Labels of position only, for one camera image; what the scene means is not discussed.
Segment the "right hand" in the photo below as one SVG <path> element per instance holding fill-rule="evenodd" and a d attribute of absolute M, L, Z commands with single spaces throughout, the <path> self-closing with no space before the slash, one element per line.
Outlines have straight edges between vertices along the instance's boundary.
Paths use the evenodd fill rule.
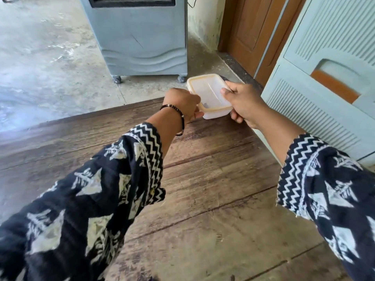
<path fill-rule="evenodd" d="M 269 108 L 260 97 L 260 91 L 251 84 L 225 82 L 232 91 L 223 88 L 220 92 L 234 108 L 231 111 L 231 118 L 238 123 L 242 123 L 245 120 L 249 127 L 259 129 L 257 119 L 262 110 Z"/>

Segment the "beaded bracelet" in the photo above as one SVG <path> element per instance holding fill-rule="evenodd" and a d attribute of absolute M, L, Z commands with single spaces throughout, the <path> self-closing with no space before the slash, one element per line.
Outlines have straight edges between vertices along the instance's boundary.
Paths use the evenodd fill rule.
<path fill-rule="evenodd" d="M 162 105 L 162 107 L 159 110 L 161 110 L 162 108 L 174 108 L 181 115 L 182 131 L 181 131 L 181 133 L 176 134 L 176 136 L 181 136 L 182 134 L 184 134 L 184 129 L 185 129 L 184 114 L 182 114 L 182 112 L 177 107 L 175 107 L 173 104 L 164 104 L 164 105 Z"/>

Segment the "hand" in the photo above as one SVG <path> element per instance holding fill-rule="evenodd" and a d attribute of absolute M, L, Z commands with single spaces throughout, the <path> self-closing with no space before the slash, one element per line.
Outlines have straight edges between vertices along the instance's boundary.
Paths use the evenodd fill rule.
<path fill-rule="evenodd" d="M 250 84 L 225 82 L 232 91 L 223 88 L 220 92 L 234 108 L 231 111 L 231 118 L 238 123 L 245 120 L 249 127 L 259 129 L 257 119 L 260 112 L 269 108 L 260 97 L 260 92 Z"/>
<path fill-rule="evenodd" d="M 193 95 L 185 89 L 169 89 L 164 97 L 164 104 L 173 104 L 184 114 L 185 124 L 197 118 L 203 117 L 204 113 L 196 106 L 201 102 L 199 95 Z"/>

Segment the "concrete floor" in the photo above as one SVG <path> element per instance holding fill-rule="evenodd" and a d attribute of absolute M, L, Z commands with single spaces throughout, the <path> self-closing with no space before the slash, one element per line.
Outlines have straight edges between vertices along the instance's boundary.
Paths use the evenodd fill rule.
<path fill-rule="evenodd" d="M 112 82 L 79 0 L 0 3 L 0 131 L 158 98 L 177 76 Z M 189 37 L 189 76 L 237 76 Z"/>

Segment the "plastic food container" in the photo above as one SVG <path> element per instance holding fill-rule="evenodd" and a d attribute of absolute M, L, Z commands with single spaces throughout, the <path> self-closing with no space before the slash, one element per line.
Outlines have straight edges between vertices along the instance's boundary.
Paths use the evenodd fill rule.
<path fill-rule="evenodd" d="M 190 93 L 201 97 L 198 107 L 204 112 L 204 119 L 218 118 L 232 110 L 230 102 L 220 93 L 222 88 L 229 89 L 229 87 L 219 75 L 208 74 L 189 78 L 187 87 Z"/>

